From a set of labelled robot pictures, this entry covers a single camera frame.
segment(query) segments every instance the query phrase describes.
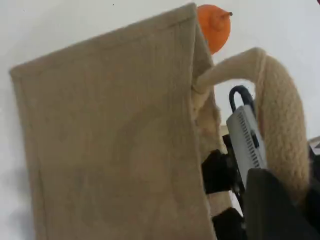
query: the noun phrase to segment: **white surface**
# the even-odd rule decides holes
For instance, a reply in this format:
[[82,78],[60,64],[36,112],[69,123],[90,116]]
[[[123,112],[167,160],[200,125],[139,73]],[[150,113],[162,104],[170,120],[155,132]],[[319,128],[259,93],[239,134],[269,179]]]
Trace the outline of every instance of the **white surface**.
[[[10,67],[146,17],[187,0],[2,0],[0,2],[0,239],[33,240],[22,133]],[[262,47],[291,72],[303,100],[308,137],[320,135],[320,6],[317,0],[207,0],[233,17],[230,38],[215,62]],[[216,87],[222,120],[229,90]]]

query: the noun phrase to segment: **robotic arm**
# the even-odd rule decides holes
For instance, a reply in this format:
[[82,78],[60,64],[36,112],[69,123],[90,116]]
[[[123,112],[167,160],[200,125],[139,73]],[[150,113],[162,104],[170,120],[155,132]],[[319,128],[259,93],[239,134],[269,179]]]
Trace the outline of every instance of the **robotic arm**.
[[[236,109],[234,94],[244,105]],[[279,180],[268,171],[263,139],[255,119],[251,95],[244,86],[230,92],[232,115],[226,121],[229,134],[223,136],[227,154],[213,151],[203,162],[206,194],[233,191],[243,212],[229,208],[212,218],[218,240],[318,240],[320,214],[315,214],[320,191],[311,188],[303,214],[291,202]]]

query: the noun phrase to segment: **white table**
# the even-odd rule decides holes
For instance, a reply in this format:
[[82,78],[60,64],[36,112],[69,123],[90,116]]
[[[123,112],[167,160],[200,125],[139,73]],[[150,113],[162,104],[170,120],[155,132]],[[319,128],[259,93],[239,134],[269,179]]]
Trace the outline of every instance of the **white table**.
[[[33,240],[24,146],[10,67],[166,10],[187,0],[2,0],[0,2],[0,239]],[[226,57],[262,47],[279,59],[301,95],[307,136],[320,135],[320,6],[317,0],[208,0],[233,12]],[[222,121],[231,114],[231,81],[216,87]],[[244,83],[253,92],[253,86]]]

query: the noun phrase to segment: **gray plastic part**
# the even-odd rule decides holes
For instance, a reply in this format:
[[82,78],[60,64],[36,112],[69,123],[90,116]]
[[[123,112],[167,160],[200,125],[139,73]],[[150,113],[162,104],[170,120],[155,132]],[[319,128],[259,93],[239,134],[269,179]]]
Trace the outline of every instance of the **gray plastic part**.
[[226,125],[244,187],[249,169],[267,169],[266,150],[256,118],[249,105],[238,107]]

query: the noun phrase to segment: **cream fabric handle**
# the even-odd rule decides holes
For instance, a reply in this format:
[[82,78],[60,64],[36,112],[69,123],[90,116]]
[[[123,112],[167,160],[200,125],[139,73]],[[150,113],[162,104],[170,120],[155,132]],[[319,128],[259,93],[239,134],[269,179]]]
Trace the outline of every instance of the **cream fabric handle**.
[[230,57],[207,70],[192,86],[194,120],[211,87],[231,79],[255,84],[256,116],[268,167],[291,198],[301,202],[308,190],[310,167],[303,106],[292,78],[281,63],[260,48]]

